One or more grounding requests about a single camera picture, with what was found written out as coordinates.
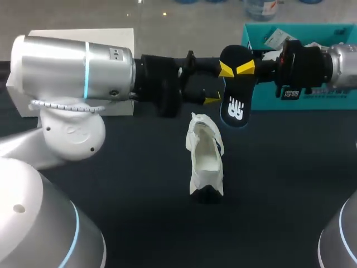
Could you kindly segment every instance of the black tablecloth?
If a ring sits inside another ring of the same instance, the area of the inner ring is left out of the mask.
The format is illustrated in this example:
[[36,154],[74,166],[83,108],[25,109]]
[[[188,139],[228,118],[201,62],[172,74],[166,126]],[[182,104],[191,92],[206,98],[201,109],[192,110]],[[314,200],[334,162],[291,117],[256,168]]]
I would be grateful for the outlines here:
[[[213,87],[196,79],[193,87]],[[221,130],[224,200],[189,198],[191,112]],[[357,188],[357,112],[253,112],[242,130],[224,125],[219,104],[185,105],[175,119],[150,104],[134,117],[106,117],[91,159],[43,174],[102,230],[107,267],[316,268],[317,242]],[[36,126],[0,94],[1,136]]]

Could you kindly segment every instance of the shoe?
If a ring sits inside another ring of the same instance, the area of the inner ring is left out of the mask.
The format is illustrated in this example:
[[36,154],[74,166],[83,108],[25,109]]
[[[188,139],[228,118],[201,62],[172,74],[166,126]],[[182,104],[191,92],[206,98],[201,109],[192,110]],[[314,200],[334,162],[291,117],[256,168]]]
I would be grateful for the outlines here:
[[192,161],[190,195],[204,203],[222,198],[224,146],[218,127],[210,117],[192,113],[186,148],[191,151]]

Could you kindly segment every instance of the white box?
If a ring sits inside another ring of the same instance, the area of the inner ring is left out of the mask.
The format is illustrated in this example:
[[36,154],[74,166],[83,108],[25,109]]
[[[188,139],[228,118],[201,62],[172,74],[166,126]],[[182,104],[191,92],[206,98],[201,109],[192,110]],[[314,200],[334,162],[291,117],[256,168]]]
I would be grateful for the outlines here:
[[[134,55],[134,29],[132,28],[39,30],[31,31],[29,35],[128,47]],[[29,109],[31,98],[20,94],[13,87],[11,74],[7,80],[6,87],[21,117],[38,116],[38,111]],[[134,114],[134,102],[131,100],[114,103],[110,103],[107,100],[87,100],[86,102],[91,106],[106,106],[106,109],[100,112],[102,116],[132,116]]]

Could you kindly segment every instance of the cardboard box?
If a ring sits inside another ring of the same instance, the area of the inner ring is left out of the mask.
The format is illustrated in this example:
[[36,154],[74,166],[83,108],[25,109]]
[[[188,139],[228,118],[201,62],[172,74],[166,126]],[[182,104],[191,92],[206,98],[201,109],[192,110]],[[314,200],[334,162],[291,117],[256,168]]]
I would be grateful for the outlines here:
[[[269,50],[265,45],[276,29],[300,40],[303,45],[313,42],[322,46],[343,43],[357,43],[357,27],[353,24],[246,24],[242,45],[255,50]],[[252,110],[349,110],[357,109],[357,90],[335,90],[328,92],[326,87],[313,88],[313,93],[302,91],[298,100],[276,98],[273,82],[255,86]]]
[[[128,47],[134,55],[134,29],[132,28],[40,30],[31,31],[29,35]],[[29,109],[31,98],[14,89],[11,74],[6,87],[21,117],[37,117],[38,111]],[[134,114],[134,102],[131,100],[115,103],[110,103],[107,100],[87,100],[86,102],[91,106],[106,106],[106,109],[100,112],[102,116],[132,116]]]

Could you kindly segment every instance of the white logo on insole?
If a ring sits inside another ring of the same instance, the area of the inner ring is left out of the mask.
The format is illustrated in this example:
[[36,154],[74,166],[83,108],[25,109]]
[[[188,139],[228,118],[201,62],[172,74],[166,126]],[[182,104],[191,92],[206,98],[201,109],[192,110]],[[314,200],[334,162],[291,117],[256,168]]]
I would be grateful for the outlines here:
[[242,120],[243,118],[243,102],[238,102],[232,97],[229,97],[228,114],[235,117],[237,120]]

